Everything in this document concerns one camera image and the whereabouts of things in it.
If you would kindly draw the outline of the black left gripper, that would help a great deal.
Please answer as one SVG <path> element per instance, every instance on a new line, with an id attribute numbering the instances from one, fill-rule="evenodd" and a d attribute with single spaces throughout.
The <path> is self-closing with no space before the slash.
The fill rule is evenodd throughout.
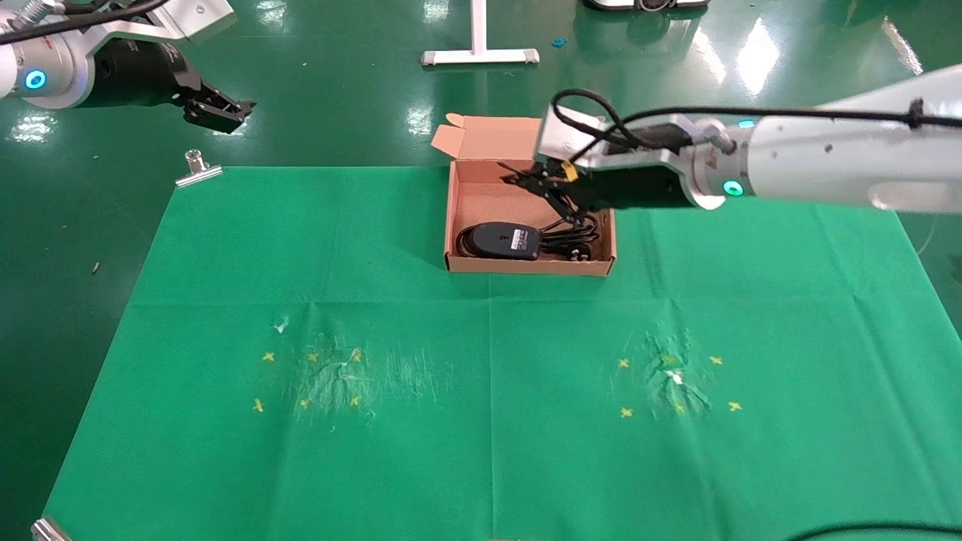
<path id="1" fill-rule="evenodd" d="M 170 44 L 112 40 L 93 57 L 92 107 L 183 109 L 183 119 L 213 132 L 231 134 L 257 101 L 237 100 L 202 82 L 185 55 Z"/>

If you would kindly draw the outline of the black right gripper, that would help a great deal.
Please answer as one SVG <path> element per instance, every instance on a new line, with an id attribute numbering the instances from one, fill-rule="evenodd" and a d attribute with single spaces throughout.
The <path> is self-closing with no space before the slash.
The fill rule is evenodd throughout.
<path id="1" fill-rule="evenodd" d="M 561 222 L 597 227 L 594 213 L 635 208 L 694 208 L 684 175 L 666 165 L 641 168 L 507 168 L 501 180 L 546 199 Z"/>

